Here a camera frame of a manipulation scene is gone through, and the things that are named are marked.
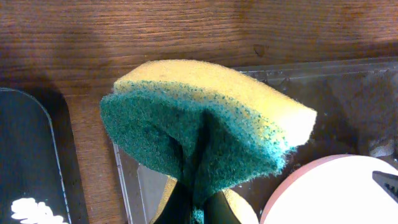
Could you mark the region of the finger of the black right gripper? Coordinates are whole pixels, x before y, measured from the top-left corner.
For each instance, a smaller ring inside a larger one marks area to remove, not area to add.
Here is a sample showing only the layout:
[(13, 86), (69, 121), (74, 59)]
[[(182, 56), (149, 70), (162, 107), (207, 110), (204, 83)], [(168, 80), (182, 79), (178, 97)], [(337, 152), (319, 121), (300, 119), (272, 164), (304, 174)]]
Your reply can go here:
[(373, 180), (396, 202), (398, 203), (398, 176), (381, 171), (373, 171)]

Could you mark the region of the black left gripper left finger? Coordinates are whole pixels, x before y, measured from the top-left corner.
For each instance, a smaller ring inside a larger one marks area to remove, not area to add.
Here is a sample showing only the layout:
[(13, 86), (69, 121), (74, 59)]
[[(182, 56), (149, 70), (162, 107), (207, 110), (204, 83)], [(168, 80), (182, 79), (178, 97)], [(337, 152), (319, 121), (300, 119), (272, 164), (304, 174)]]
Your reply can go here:
[(192, 215), (192, 192), (177, 182), (162, 213), (155, 224), (190, 224)]

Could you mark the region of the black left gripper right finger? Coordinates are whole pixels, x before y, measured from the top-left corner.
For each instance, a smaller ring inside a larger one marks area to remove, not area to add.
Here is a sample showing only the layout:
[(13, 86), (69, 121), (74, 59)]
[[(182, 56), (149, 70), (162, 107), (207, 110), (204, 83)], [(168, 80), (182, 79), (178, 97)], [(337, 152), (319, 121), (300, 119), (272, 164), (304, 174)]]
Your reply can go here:
[(240, 224), (222, 191), (203, 204), (204, 224)]

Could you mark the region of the yellow green sponge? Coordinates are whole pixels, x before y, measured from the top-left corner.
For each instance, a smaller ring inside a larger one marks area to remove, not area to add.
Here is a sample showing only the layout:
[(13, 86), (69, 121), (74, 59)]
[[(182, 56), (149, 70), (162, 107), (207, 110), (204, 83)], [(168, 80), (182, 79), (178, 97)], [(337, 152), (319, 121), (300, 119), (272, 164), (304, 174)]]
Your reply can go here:
[(205, 203), (256, 177), (278, 175), (305, 144), (317, 112), (263, 82), (196, 60), (146, 62), (115, 81), (100, 113), (112, 142), (177, 180), (182, 204), (161, 220), (205, 222)]

